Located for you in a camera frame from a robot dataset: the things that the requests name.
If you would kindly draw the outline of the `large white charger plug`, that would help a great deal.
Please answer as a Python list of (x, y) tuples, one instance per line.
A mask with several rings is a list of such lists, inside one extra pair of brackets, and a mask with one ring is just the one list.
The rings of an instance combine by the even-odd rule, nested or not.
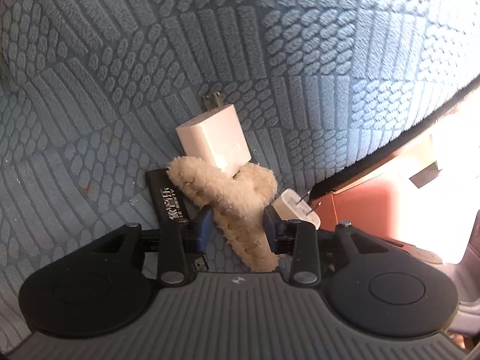
[(203, 102), (207, 108), (204, 113), (176, 128), (182, 148), (186, 155), (234, 176), (251, 160), (238, 113), (219, 92), (204, 95)]

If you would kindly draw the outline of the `small white charger plug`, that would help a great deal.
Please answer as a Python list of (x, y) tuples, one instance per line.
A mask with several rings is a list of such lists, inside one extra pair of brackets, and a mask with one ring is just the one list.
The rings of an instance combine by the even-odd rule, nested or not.
[(318, 214), (307, 204), (306, 198), (298, 195), (293, 189), (285, 189), (272, 206), (282, 220), (298, 219), (310, 222), (316, 230), (320, 228)]

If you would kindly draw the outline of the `pink cardboard box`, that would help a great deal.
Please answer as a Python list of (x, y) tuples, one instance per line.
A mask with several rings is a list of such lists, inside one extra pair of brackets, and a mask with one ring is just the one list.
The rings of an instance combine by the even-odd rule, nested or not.
[(479, 146), (419, 137), (318, 202), (323, 229), (349, 221), (458, 264), (479, 211)]

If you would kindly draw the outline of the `black rectangular lighter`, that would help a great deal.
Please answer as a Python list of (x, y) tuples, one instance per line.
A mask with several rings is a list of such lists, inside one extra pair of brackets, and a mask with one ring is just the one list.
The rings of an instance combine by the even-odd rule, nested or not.
[[(177, 218), (194, 219), (190, 216), (185, 205), (185, 195), (169, 179), (165, 169), (152, 170), (145, 173), (145, 182), (148, 185), (154, 211), (159, 220), (160, 227), (143, 233), (143, 240), (152, 249), (159, 252), (160, 228)], [(178, 286), (183, 284), (166, 284)]]

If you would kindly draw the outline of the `fluffy beige hair clip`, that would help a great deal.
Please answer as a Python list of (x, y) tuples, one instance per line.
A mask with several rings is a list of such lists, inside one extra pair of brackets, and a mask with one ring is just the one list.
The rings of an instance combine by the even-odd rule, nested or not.
[(264, 208), (275, 198), (275, 174), (247, 163), (230, 177), (201, 158), (174, 158), (171, 182), (197, 207), (210, 205), (214, 220), (240, 260), (253, 272), (273, 272), (278, 256), (270, 250), (263, 226)]

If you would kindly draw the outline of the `blue textured sofa cover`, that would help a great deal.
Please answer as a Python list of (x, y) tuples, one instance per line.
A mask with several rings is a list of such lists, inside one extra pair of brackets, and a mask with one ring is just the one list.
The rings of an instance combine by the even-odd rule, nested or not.
[(1, 0), (1, 351), (37, 269), (156, 217), (145, 172), (210, 91), (304, 193), (479, 75), (479, 0)]

